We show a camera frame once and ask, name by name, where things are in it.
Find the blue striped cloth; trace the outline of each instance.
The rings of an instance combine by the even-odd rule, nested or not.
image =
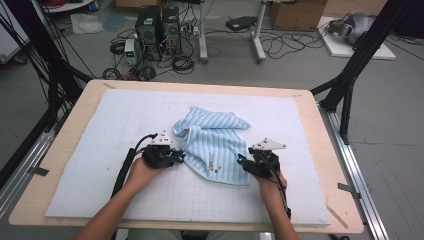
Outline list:
[[[191,107],[174,132],[184,138],[184,162],[198,174],[214,182],[248,185],[248,173],[237,164],[238,153],[247,156],[247,144],[236,132],[248,128],[234,113]]]

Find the person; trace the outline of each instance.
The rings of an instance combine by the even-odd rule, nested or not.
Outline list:
[[[151,180],[166,169],[152,169],[143,158],[137,158],[132,166],[128,179],[122,189],[87,223],[75,238],[76,240],[111,239],[116,227],[122,219],[134,196],[149,185]],[[276,240],[299,239],[290,220],[284,211],[283,201],[277,185],[270,179],[256,177],[260,186],[260,194],[270,216]],[[284,186],[287,181],[280,172]]]

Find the wooden table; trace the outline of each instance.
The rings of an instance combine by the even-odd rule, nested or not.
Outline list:
[[[324,126],[312,94],[307,90],[253,88],[216,85],[124,82],[93,80],[85,88],[78,103],[60,130],[40,167],[50,170],[47,176],[34,175],[10,215],[14,225],[84,226],[89,219],[47,218],[45,212],[56,191],[62,171],[78,145],[91,116],[107,89],[136,89],[150,91],[257,95],[293,98],[296,102],[305,136],[314,161],[331,225],[327,227],[296,227],[298,232],[361,233],[364,229],[356,205],[349,192],[339,190],[346,184],[333,145]],[[269,224],[228,224],[174,221],[124,220],[121,228],[157,228],[185,230],[258,231],[269,232]]]

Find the cardboard box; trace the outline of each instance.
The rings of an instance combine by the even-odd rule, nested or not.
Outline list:
[[[346,13],[362,12],[378,16],[387,0],[328,0],[324,9],[326,17],[343,17]]]
[[[161,6],[162,0],[115,0],[115,3],[116,3],[116,7],[118,7],[118,8],[140,9],[141,6],[144,6],[144,5]]]
[[[295,4],[273,3],[272,28],[286,31],[315,31],[327,0],[302,0]]]

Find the gray floor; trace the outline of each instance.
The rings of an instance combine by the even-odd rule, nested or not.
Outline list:
[[[99,12],[101,21],[107,12]],[[208,21],[224,28],[225,19]],[[134,26],[127,21],[118,32]],[[118,32],[68,37],[96,76],[110,67],[110,40]],[[208,36],[209,63],[197,62],[190,75],[163,74],[156,81],[312,89],[337,76],[348,59],[330,57],[327,50],[305,49],[279,60],[256,63],[247,35]],[[397,42],[424,57],[423,46]],[[350,119],[350,141],[390,239],[424,239],[424,96],[423,61],[386,45],[395,61],[372,60],[355,86]],[[68,51],[72,64],[86,71]],[[198,52],[193,57],[198,61]],[[321,100],[325,95],[316,96]],[[0,167],[11,157],[46,109],[45,99],[30,64],[8,64],[0,69]],[[1,239],[72,239],[78,228],[11,226],[9,210],[0,221]],[[323,234],[301,234],[302,239],[328,239]],[[371,239],[367,231],[351,239]]]

